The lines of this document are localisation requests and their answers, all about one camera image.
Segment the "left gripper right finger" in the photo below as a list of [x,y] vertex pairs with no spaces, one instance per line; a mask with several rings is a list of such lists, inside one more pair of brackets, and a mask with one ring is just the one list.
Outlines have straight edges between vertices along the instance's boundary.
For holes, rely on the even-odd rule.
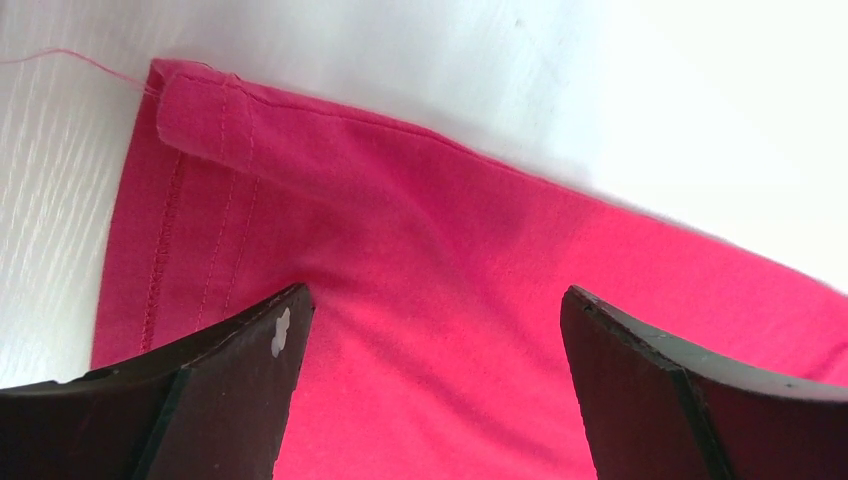
[[847,391],[753,367],[569,288],[561,332],[601,479],[843,479]]

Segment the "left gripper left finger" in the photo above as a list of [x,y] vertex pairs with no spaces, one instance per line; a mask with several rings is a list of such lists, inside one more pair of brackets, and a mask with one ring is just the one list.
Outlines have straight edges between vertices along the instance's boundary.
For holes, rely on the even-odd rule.
[[75,380],[1,393],[5,479],[269,479],[314,305],[296,284]]

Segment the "crimson red t-shirt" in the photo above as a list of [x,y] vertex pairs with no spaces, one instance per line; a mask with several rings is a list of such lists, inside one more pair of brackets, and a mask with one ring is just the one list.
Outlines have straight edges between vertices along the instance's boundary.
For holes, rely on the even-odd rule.
[[92,363],[303,283],[316,311],[278,479],[591,479],[559,328],[579,285],[770,370],[847,381],[847,300],[745,250],[427,129],[156,59]]

